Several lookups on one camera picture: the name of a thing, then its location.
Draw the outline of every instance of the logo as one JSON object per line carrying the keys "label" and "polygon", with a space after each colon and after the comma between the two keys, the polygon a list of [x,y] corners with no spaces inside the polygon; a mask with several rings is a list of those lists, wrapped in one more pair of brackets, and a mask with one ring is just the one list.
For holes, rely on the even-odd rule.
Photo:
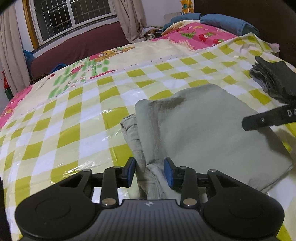
{"label": "logo", "polygon": [[147,206],[149,206],[149,207],[151,207],[153,204],[154,204],[154,203],[153,203],[153,202],[150,202],[150,201],[145,203],[145,205],[147,205]]}
{"label": "logo", "polygon": [[287,110],[289,117],[292,117],[292,115],[293,115],[293,112],[292,111],[291,110]]}

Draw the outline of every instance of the wooden headboard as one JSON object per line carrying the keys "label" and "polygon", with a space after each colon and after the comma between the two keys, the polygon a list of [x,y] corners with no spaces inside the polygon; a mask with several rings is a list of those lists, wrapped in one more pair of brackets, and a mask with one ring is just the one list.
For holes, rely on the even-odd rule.
{"label": "wooden headboard", "polygon": [[260,38],[280,45],[280,58],[296,67],[296,12],[283,0],[194,0],[194,11],[239,18],[259,29]]}

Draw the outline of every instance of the maroon sofa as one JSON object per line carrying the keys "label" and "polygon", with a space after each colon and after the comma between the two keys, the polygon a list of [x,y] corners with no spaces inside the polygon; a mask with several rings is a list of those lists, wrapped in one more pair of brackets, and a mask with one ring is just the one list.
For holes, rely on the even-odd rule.
{"label": "maroon sofa", "polygon": [[33,60],[32,78],[48,75],[58,64],[70,65],[88,56],[129,44],[119,22],[72,37]]}

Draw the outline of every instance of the folded cloth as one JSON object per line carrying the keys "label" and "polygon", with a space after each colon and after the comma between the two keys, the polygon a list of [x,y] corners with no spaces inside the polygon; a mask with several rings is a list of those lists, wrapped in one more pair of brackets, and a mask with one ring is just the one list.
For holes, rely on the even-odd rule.
{"label": "folded cloth", "polygon": [[163,27],[163,31],[165,31],[168,27],[170,27],[171,25],[173,25],[174,23],[183,21],[183,20],[199,20],[200,19],[200,14],[201,13],[187,13],[187,14],[183,14],[180,16],[176,16],[173,17],[169,23],[166,23]]}
{"label": "folded cloth", "polygon": [[249,70],[250,76],[270,95],[284,103],[296,101],[296,73],[284,61],[269,63],[260,56]]}
{"label": "folded cloth", "polygon": [[222,14],[206,14],[200,18],[200,23],[225,29],[236,36],[253,33],[259,37],[259,30],[252,24],[241,19]]}
{"label": "folded cloth", "polygon": [[180,201],[180,192],[170,189],[164,176],[166,157],[200,173],[217,169],[260,191],[292,168],[289,153],[269,127],[242,129],[243,117],[256,111],[216,85],[140,100],[135,109],[121,126],[137,161],[138,185],[148,199]]}

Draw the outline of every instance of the curtain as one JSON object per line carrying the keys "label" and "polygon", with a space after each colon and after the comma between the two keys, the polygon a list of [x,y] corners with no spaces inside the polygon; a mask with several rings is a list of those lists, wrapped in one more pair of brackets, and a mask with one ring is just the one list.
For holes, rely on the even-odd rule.
{"label": "curtain", "polygon": [[113,5],[126,39],[130,43],[143,41],[146,19],[141,0],[113,0]]}
{"label": "curtain", "polygon": [[14,4],[0,16],[0,61],[14,95],[30,85]]}

